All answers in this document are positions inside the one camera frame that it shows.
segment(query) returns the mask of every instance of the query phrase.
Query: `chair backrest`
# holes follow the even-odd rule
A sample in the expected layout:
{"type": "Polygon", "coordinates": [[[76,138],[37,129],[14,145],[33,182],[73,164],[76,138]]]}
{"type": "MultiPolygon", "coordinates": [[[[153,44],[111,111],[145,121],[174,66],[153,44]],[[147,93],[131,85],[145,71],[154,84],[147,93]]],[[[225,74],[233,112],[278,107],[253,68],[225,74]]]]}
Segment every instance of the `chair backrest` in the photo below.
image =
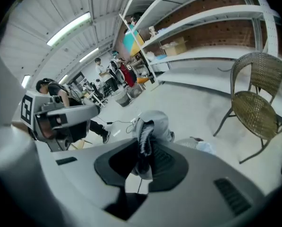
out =
{"type": "Polygon", "coordinates": [[[245,54],[233,64],[231,70],[231,98],[233,99],[234,96],[235,81],[238,73],[250,64],[251,77],[249,89],[253,85],[265,90],[272,96],[271,103],[282,82],[282,61],[262,52],[245,54]]]}

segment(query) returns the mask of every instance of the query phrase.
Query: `white figurine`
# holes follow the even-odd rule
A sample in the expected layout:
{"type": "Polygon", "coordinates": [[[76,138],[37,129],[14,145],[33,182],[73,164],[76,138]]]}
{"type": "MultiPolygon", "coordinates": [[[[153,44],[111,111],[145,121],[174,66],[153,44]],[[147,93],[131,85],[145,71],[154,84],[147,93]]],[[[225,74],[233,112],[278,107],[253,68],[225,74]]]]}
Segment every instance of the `white figurine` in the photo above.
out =
{"type": "Polygon", "coordinates": [[[151,37],[150,38],[152,38],[152,37],[154,37],[155,35],[157,35],[157,32],[155,31],[155,29],[154,29],[154,27],[153,26],[150,26],[149,27],[149,33],[150,33],[150,35],[151,35],[151,37]]]}

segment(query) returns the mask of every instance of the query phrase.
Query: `orange object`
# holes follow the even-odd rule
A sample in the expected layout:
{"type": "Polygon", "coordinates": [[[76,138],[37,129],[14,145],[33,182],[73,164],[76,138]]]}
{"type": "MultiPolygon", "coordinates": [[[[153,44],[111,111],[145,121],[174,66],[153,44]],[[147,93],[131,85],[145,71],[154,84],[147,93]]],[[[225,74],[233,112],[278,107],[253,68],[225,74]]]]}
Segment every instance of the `orange object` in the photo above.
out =
{"type": "Polygon", "coordinates": [[[145,83],[149,80],[149,78],[137,78],[137,83],[145,83]]]}

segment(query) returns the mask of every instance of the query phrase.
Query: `fluorescent ceiling light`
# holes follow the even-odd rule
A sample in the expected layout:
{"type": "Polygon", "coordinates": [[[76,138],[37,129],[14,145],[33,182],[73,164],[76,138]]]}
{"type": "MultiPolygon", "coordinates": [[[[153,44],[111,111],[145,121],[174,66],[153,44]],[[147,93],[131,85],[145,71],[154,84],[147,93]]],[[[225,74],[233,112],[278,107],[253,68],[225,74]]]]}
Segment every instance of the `fluorescent ceiling light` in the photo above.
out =
{"type": "Polygon", "coordinates": [[[86,56],[84,56],[81,60],[79,60],[79,62],[84,61],[88,56],[90,56],[91,54],[95,53],[96,51],[98,51],[99,48],[94,49],[93,51],[91,51],[90,53],[88,53],[86,56]]]}
{"type": "Polygon", "coordinates": [[[22,83],[21,83],[21,86],[23,86],[23,88],[26,87],[26,85],[27,85],[27,83],[28,83],[30,77],[31,77],[30,75],[24,76],[23,81],[22,81],[22,83]]]}
{"type": "Polygon", "coordinates": [[[85,13],[82,16],[76,18],[74,21],[70,22],[64,28],[62,28],[58,33],[56,33],[48,42],[49,46],[53,46],[58,40],[60,40],[68,31],[76,27],[77,25],[83,23],[84,21],[90,19],[90,13],[85,13]]]}
{"type": "Polygon", "coordinates": [[[68,77],[68,75],[65,75],[59,82],[59,84],[61,84],[66,78],[68,77]]]}

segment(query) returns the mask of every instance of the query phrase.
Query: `black shirt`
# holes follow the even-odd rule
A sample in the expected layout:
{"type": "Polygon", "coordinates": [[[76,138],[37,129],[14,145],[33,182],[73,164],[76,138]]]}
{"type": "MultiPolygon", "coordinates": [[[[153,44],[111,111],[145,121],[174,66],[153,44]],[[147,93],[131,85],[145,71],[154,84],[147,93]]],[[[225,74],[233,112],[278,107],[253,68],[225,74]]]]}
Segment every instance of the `black shirt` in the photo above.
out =
{"type": "MultiPolygon", "coordinates": [[[[59,86],[58,86],[57,84],[55,84],[55,83],[50,83],[50,84],[48,85],[48,92],[50,93],[51,96],[57,96],[60,90],[65,91],[64,89],[62,89],[61,86],[59,87],[59,86]]],[[[69,100],[69,106],[78,106],[78,105],[82,105],[80,102],[78,102],[77,100],[75,100],[75,99],[73,99],[73,98],[71,98],[71,97],[69,97],[68,100],[69,100]]]]}

